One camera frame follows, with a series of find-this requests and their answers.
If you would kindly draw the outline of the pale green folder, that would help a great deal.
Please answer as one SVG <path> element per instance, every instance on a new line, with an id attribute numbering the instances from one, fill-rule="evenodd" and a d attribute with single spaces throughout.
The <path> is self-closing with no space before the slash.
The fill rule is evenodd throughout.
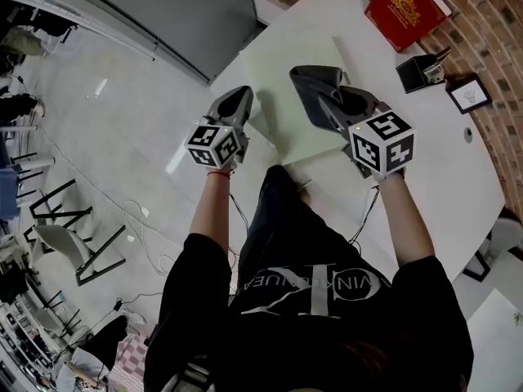
<path id="1" fill-rule="evenodd" d="M 311 124 L 289 76 L 291 68 L 299 65 L 345 69 L 333 36 L 318 32 L 276 37 L 263 34 L 240 57 L 283 164 L 342 147 L 340 135 Z"/>

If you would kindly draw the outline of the person's left forearm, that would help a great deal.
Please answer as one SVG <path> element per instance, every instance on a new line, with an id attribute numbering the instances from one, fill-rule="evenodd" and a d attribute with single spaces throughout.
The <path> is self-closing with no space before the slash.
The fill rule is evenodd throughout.
<path id="1" fill-rule="evenodd" d="M 205 186 L 190 225 L 191 234 L 204 235 L 228 255 L 229 248 L 229 167 L 207 173 Z"/>

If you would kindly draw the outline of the person's black trousers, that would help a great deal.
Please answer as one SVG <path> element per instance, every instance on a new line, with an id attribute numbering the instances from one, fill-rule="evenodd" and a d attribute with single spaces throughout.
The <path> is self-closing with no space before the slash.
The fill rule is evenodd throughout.
<path id="1" fill-rule="evenodd" d="M 240 273 L 257 265 L 269 246 L 270 237 L 289 223 L 301 203 L 304 204 L 297 183 L 287 170 L 281 165 L 268 168 L 261 184 L 257 209 L 240 251 Z"/>

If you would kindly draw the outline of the grey waist pack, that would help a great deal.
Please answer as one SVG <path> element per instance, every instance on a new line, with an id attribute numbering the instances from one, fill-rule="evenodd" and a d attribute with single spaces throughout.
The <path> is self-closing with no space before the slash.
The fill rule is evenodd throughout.
<path id="1" fill-rule="evenodd" d="M 199 355 L 163 387 L 161 392 L 216 392 L 208 357 Z"/>

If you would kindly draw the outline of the blue table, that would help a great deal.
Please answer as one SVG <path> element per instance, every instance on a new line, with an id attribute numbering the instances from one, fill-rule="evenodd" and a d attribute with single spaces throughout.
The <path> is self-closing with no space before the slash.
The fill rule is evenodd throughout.
<path id="1" fill-rule="evenodd" d="M 0 169 L 0 220 L 11 221 L 19 215 L 18 178 L 12 168 Z"/>

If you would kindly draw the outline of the black picture frame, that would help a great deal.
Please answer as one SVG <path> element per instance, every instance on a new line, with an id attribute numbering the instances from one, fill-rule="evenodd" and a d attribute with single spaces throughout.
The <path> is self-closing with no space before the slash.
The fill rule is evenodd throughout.
<path id="1" fill-rule="evenodd" d="M 445 90 L 461 114 L 469 114 L 493 102 L 477 73 L 449 84 Z"/>

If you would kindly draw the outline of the black metal leg frame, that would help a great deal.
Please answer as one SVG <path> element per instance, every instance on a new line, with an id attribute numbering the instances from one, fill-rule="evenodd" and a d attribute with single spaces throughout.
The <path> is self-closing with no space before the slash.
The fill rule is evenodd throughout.
<path id="1" fill-rule="evenodd" d="M 72 229 L 74 224 L 93 212 L 92 207 L 71 211 L 64 209 L 65 195 L 75 185 L 76 180 L 71 179 L 48 194 L 42 193 L 38 200 L 29 205 L 29 214 L 34 224 L 23 233 L 27 243 L 33 244 L 36 241 L 33 235 L 35 235 L 34 227 L 37 225 L 54 225 L 58 222 L 58 225 Z"/>

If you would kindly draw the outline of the white side table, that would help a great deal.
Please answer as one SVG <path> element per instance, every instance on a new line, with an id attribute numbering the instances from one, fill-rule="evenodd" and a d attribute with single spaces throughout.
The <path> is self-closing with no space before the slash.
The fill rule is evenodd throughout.
<path id="1" fill-rule="evenodd" d="M 494 289 L 467 325 L 474 351 L 467 392 L 523 392 L 523 313 Z"/>

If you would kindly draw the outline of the black pen holder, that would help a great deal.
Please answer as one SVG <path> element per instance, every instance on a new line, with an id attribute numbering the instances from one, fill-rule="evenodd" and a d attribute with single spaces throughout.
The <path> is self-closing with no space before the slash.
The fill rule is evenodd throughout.
<path id="1" fill-rule="evenodd" d="M 396 72 L 399 75 L 406 94 L 429 86 L 424 69 L 432 66 L 435 61 L 435 55 L 426 54 L 411 57 L 396 67 Z"/>

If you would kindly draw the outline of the person's black printed t-shirt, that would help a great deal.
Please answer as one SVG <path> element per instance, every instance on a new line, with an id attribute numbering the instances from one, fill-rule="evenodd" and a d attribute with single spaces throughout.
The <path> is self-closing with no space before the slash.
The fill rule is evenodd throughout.
<path id="1" fill-rule="evenodd" d="M 191 234 L 168 276 L 145 359 L 145 392 L 190 365 L 216 392 L 462 392 L 473 350 L 441 263 L 392 279 L 321 220 L 256 242 L 235 296 L 223 250 Z"/>

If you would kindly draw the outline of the grey upholstered chair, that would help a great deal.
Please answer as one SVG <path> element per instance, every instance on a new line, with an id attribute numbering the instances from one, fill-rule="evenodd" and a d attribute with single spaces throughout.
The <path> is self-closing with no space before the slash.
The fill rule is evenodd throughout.
<path id="1" fill-rule="evenodd" d="M 463 269 L 463 274 L 481 283 L 502 253 L 523 254 L 523 222 L 514 212 L 504 207 L 474 256 Z"/>

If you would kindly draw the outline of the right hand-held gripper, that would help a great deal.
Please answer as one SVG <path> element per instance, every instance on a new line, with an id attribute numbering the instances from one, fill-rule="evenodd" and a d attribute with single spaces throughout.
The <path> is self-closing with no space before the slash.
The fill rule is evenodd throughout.
<path id="1" fill-rule="evenodd" d="M 341 97 L 342 109 L 333 98 L 318 95 L 324 114 L 321 128 L 349 141 L 358 165 L 387 176 L 413 159 L 416 130 L 395 110 L 384 103 L 376 106 L 373 94 L 356 87 L 341 87 Z"/>

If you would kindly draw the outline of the person's right forearm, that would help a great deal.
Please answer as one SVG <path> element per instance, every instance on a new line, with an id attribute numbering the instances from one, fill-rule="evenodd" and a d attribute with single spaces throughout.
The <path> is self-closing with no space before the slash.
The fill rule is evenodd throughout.
<path id="1" fill-rule="evenodd" d="M 435 249 L 425 222 L 402 174 L 374 173 L 387 214 L 391 241 L 399 267 L 429 256 Z"/>

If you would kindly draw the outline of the white chair with black legs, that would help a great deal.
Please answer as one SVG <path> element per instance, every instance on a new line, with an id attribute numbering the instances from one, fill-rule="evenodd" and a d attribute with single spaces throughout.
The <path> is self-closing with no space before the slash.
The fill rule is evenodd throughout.
<path id="1" fill-rule="evenodd" d="M 126 230 L 122 225 L 101 247 L 92 250 L 87 241 L 80 238 L 74 231 L 60 225 L 37 225 L 34 227 L 36 235 L 53 252 L 64 256 L 74 269 L 74 277 L 79 287 L 82 287 L 99 277 L 116 270 L 126 263 L 122 258 L 103 269 L 94 268 L 95 261 L 102 256 L 105 250 Z"/>

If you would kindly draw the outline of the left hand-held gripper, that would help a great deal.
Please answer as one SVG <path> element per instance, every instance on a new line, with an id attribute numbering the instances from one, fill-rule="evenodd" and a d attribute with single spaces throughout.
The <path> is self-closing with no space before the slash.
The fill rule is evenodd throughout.
<path id="1" fill-rule="evenodd" d="M 202 167 L 225 167 L 241 163 L 248 148 L 242 127 L 249 119 L 253 89 L 236 87 L 217 98 L 211 113 L 223 121 L 203 116 L 190 130 L 186 151 Z"/>

